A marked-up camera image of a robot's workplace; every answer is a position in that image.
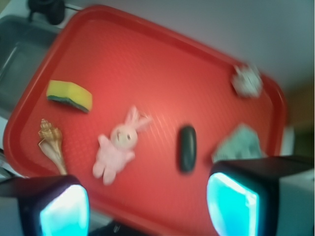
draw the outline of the crumpled paper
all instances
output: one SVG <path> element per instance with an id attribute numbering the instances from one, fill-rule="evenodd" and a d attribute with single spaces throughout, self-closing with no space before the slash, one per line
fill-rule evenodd
<path id="1" fill-rule="evenodd" d="M 245 124 L 240 124 L 226 138 L 212 155 L 213 163 L 222 160 L 258 159 L 262 153 L 259 138 L 255 131 Z"/>
<path id="2" fill-rule="evenodd" d="M 235 67 L 236 75 L 232 84 L 240 97 L 259 97 L 262 91 L 262 80 L 256 66 Z"/>

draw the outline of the sponge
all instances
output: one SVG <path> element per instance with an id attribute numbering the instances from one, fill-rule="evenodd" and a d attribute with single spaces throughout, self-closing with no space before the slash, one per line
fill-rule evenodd
<path id="1" fill-rule="evenodd" d="M 86 113 L 92 109 L 92 94 L 72 82 L 49 81 L 46 96 L 48 100 L 71 105 Z"/>

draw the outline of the pink stuffed bunny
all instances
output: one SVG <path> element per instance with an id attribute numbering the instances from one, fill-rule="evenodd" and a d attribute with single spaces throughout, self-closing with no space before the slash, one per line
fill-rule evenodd
<path id="1" fill-rule="evenodd" d="M 133 106 L 125 123 L 114 128 L 110 139 L 103 134 L 98 137 L 99 150 L 93 166 L 93 175 L 95 178 L 103 176 L 105 185 L 111 184 L 116 173 L 122 171 L 125 165 L 135 158 L 132 149 L 138 141 L 137 131 L 143 130 L 152 120 L 150 117 L 139 118 L 140 114 Z"/>

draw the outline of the sink basin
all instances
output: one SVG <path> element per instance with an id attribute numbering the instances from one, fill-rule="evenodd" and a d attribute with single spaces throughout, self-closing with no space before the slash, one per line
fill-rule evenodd
<path id="1" fill-rule="evenodd" d="M 0 117 L 10 117 L 59 31 L 21 17 L 0 19 Z"/>

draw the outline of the bunny leg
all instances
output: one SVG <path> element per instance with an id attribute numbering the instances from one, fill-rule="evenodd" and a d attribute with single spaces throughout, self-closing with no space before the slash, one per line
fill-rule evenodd
<path id="1" fill-rule="evenodd" d="M 112 182 L 114 182 L 115 178 L 116 178 L 116 171 L 106 168 L 103 175 L 103 183 L 105 185 L 110 185 Z"/>
<path id="2" fill-rule="evenodd" d="M 105 165 L 99 161 L 96 161 L 93 166 L 93 175 L 95 178 L 100 178 L 105 170 Z"/>

